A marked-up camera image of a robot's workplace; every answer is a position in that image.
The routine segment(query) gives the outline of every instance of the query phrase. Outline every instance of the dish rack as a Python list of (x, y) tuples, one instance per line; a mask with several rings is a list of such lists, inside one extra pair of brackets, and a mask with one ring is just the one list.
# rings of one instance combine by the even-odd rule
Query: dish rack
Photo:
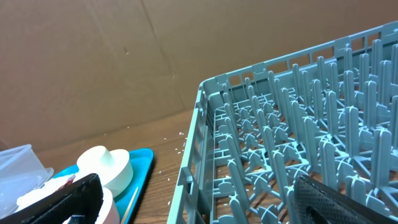
[(398, 21), (202, 82), (167, 223), (299, 223), (302, 174), (398, 220), (396, 43)]

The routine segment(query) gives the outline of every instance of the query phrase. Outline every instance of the cardboard wall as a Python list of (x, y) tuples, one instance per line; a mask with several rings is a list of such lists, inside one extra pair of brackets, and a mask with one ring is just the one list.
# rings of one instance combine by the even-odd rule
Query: cardboard wall
[(3, 1), (0, 149), (193, 107), (201, 81), (397, 19), (398, 1)]

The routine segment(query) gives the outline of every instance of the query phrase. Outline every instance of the wooden stick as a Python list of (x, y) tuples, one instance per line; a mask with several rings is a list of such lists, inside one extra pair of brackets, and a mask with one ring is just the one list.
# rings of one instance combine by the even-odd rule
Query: wooden stick
[(127, 215), (128, 215), (129, 212), (130, 212), (131, 205), (132, 205), (132, 202), (134, 201), (134, 199), (135, 199), (135, 197), (136, 197), (137, 191), (138, 191), (138, 187), (136, 188), (136, 191), (135, 191), (134, 194), (132, 195), (132, 198), (131, 198), (131, 200), (130, 200), (129, 206), (127, 206), (126, 212), (124, 212), (124, 215), (123, 215), (123, 218), (122, 218), (122, 221), (120, 222), (120, 224), (123, 224), (123, 223), (126, 221)]

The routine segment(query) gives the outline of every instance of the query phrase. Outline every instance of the table surface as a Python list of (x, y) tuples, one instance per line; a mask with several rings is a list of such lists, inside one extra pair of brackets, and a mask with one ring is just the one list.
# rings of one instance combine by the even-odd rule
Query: table surface
[(171, 204), (191, 118), (192, 110), (189, 110), (35, 153), (43, 165), (53, 167), (56, 174), (76, 164), (78, 157), (93, 146), (104, 145), (108, 150), (132, 150), (143, 147), (152, 149), (155, 154), (155, 166), (134, 223), (166, 223), (170, 210), (169, 201)]

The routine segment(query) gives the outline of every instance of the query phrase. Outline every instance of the white plastic container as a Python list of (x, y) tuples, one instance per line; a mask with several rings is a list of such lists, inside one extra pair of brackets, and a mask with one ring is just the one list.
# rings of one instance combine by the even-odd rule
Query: white plastic container
[(0, 218), (17, 209), (17, 199), (40, 188), (53, 175), (45, 169), (30, 144), (0, 152)]

